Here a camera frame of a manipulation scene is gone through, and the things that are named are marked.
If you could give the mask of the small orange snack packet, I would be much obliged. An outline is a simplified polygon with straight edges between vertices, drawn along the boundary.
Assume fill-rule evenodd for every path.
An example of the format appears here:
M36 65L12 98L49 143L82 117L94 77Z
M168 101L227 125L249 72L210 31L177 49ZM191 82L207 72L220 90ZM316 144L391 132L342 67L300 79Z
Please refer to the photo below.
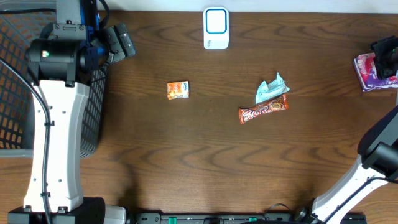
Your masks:
M190 88L188 81L169 82L167 84L167 98L174 100L178 98L189 98Z

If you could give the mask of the orange chocolate bar wrapper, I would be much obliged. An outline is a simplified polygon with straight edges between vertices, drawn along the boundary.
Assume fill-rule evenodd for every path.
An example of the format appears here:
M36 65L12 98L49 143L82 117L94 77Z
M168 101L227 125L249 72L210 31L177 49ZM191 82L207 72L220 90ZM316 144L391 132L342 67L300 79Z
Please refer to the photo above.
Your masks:
M240 124L244 124L260 115L287 110L288 108L287 95L282 94L273 100L260 103L255 107L238 109L239 122Z

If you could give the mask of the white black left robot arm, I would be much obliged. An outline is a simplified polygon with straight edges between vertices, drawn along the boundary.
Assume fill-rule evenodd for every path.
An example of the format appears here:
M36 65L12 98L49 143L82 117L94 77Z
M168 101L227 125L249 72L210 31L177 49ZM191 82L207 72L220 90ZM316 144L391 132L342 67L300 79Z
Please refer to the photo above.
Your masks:
M98 15L98 1L57 1L56 20L27 49L29 78L23 84L34 96L32 172L21 207L9 223L120 223L134 221L128 209L85 197L80 160L83 119L93 74L135 55L124 24L108 26Z

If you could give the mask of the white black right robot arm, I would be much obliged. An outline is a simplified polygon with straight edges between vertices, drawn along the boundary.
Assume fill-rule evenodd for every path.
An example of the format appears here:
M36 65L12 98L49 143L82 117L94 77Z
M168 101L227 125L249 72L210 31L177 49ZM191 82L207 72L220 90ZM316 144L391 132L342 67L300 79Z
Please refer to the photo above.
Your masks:
M397 88L397 37L371 43L371 52L353 60L363 91ZM397 183L397 108L362 137L350 170L323 195L297 212L297 223L341 223L363 198L388 183Z

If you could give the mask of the purple red snack packet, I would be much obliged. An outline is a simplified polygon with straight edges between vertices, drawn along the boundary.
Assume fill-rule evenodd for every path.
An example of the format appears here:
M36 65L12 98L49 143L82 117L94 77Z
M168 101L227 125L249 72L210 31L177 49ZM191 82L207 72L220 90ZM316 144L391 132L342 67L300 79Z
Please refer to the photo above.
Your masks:
M374 64L375 53L362 54L353 60L354 69L364 92L397 88L397 77L378 79Z

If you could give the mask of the teal snack packet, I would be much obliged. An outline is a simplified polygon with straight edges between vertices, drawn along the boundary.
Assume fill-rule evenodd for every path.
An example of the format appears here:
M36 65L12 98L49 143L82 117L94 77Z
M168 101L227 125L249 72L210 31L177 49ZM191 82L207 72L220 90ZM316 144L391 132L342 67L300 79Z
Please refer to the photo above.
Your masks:
M263 103L277 96L287 93L290 88L285 84L285 80L280 73L276 73L276 78L270 83L263 81L257 89L255 102L256 104Z

